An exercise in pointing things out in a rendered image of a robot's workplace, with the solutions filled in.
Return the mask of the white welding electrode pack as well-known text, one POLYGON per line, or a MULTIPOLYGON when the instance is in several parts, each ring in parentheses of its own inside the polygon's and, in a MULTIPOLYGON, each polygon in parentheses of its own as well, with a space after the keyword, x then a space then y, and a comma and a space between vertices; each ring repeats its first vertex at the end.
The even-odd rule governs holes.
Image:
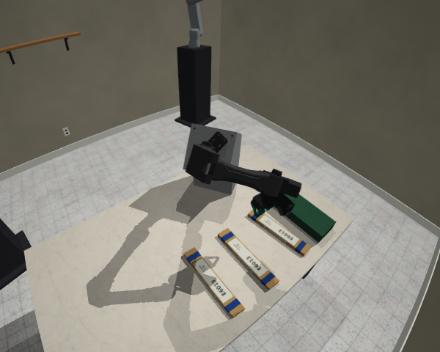
POLYGON ((304 256, 311 247, 265 214, 262 214, 256 218, 254 216, 254 211, 251 210, 248 213, 248 217, 253 219, 255 222, 264 227, 267 231, 275 235, 278 239, 286 243, 289 247, 297 251, 302 256, 304 256))
POLYGON ((228 228, 218 236, 268 290, 279 282, 228 228))

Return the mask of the cream welding electrode pack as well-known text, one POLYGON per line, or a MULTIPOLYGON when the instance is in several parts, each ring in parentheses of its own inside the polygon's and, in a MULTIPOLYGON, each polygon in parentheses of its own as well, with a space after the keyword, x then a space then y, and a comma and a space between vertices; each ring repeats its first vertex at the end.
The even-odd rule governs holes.
POLYGON ((184 256, 232 318, 245 310, 195 247, 185 252, 184 256))

